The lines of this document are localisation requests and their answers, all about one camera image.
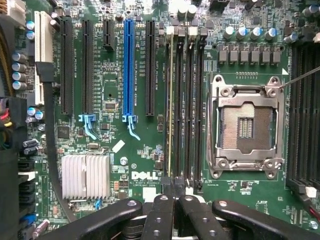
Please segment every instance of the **screw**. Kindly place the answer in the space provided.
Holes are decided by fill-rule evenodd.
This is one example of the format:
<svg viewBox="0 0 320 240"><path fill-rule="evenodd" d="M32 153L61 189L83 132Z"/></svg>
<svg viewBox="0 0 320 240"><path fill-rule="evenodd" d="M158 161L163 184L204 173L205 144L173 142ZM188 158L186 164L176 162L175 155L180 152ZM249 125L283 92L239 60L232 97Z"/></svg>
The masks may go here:
<svg viewBox="0 0 320 240"><path fill-rule="evenodd" d="M219 201L220 206L226 207L228 203L226 201Z"/></svg>
<svg viewBox="0 0 320 240"><path fill-rule="evenodd" d="M127 203L127 205L130 206L130 207L132 207L132 206L137 205L137 203L136 203L136 201L131 200L131 201L129 201L129 202Z"/></svg>
<svg viewBox="0 0 320 240"><path fill-rule="evenodd" d="M318 223L316 221L310 221L309 222L309 227L312 229L318 229Z"/></svg>

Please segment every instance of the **aluminum heatsink fins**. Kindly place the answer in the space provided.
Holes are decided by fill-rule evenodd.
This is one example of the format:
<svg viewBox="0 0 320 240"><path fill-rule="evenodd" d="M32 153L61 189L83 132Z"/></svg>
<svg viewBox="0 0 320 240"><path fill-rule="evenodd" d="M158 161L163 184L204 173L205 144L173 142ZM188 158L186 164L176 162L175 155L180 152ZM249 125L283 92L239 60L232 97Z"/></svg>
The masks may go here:
<svg viewBox="0 0 320 240"><path fill-rule="evenodd" d="M109 156L66 155L61 161L63 198L96 199L109 196Z"/></svg>

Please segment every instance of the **green circuit board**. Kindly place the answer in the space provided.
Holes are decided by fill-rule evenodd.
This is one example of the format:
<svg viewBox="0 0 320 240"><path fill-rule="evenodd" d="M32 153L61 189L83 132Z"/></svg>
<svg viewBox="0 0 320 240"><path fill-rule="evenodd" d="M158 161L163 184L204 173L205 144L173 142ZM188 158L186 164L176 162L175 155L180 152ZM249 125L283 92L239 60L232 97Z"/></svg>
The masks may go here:
<svg viewBox="0 0 320 240"><path fill-rule="evenodd" d="M91 0L65 0L61 2L64 12L69 12L73 25L73 114L67 116L61 114L61 99L56 95L55 99L55 129L56 146L58 151L59 171L62 171L61 159L67 155L85 155L88 154L88 144L97 143L98 149L93 152L96 155L108 156L109 164L109 196L102 200L102 207L115 203L122 198L130 197L143 201L145 198L160 194L161 177L173 175L176 177L184 175L184 166L186 159L185 149L185 130L187 122L183 120L182 125L182 144L180 146L181 155L179 156L178 167L176 164L176 149L172 143L175 135L170 136L169 131L175 131L175 122L170 119L170 106L172 119L174 119L175 99L177 99L177 59L178 49L176 45L167 45L169 38L163 37L164 45L159 40L159 23L164 24L166 30L177 23L178 5L185 1L153 1L149 4L143 0L111 0L112 9L108 12L102 12L101 7L104 3L97 4ZM219 74L223 76L228 85L266 85L270 78L278 77L282 83L288 82L291 78L291 47L283 42L285 27L287 21L291 24L298 24L299 17L296 12L304 9L304 4L294 0L264 0L261 7L254 7L251 11L245 11L246 1L231 1L221 14L219 12L209 11L209 1L203 0L197 5L197 12L194 19L197 21L199 29L207 29L208 35L203 50L203 72L202 72L202 90L201 90L201 134L200 139L196 139L195 127L192 126L192 135L190 137L191 146L195 146L201 141L199 150L200 158L194 158L200 162L200 172L202 180L202 189L194 190L194 194L204 197L209 204L217 199L226 199L239 202L263 213L295 224L304 229L310 229L309 222L312 219L307 212L303 210L302 204L293 195L292 191L286 186L286 157L288 142L288 112L290 88L285 88L284 96L284 118L282 133L282 158L284 164L279 167L276 176L268 179L263 171L224 171L222 175L215 179L211 175L210 167L206 159L208 119L207 110L209 108L208 99L211 94L211 83L214 77ZM27 21L35 21L35 11L45 11L48 14L52 9L42 0L29 0L27 6ZM103 19L114 19L116 14L121 12L123 20L115 21L114 24L114 51L106 51L103 47ZM124 54L127 49L124 47L124 20L133 19L135 28L135 48L134 48L134 114L137 116L134 132L140 140L130 135L128 126L122 121L123 102L124 102L124 84L123 68ZM86 134L84 123L79 121L82 115L83 107L83 29L82 20L90 20L93 23L93 53L92 53L92 71L93 71L93 92L92 103L96 121L93 125L93 132L97 139ZM146 116L146 21L155 21L156 25L156 50L155 50L155 92L154 92L154 116ZM208 27L208 21L212 20L212 26ZM189 27L191 21L178 21L181 27ZM277 30L277 36L272 42L261 39L250 40L249 35L242 40L237 40L235 35L226 41L223 38L224 29L228 26L246 27L251 31L255 27L260 27L263 33L270 28ZM17 33L16 46L24 51L27 39L25 32ZM61 55L63 54L60 42L60 34L53 33L53 64L55 66L55 79L60 82L61 76ZM251 52L251 48L264 49L266 52L280 52L280 61L277 64L247 64L241 63L240 55L234 64L228 64L221 61L221 51L241 50ZM170 78L170 55L173 53L172 78ZM197 71L198 48L194 48L193 62L191 67L194 74ZM181 66L183 80L180 85L180 96L182 118L186 111L186 88L188 71L188 55L184 52L182 55ZM29 66L29 81L34 79L35 69ZM172 89L170 94L170 79L172 80ZM196 80L191 77L193 86L196 86ZM191 105L196 104L196 94L191 98ZM195 115L191 115L191 121L195 120ZM164 123L159 123L159 117L163 118ZM36 214L37 222L43 219L49 219L51 224L49 231L59 228L68 223L57 202L49 178L48 163L46 158L46 139L44 132L38 129L38 125L29 126L29 138L38 139L40 148L38 154L32 159L36 162ZM157 162L161 162L161 167L157 167ZM73 200L71 207L78 218L86 216L96 211L96 199L86 199L82 201ZM320 206L319 197L313 199L316 206Z"/></svg>

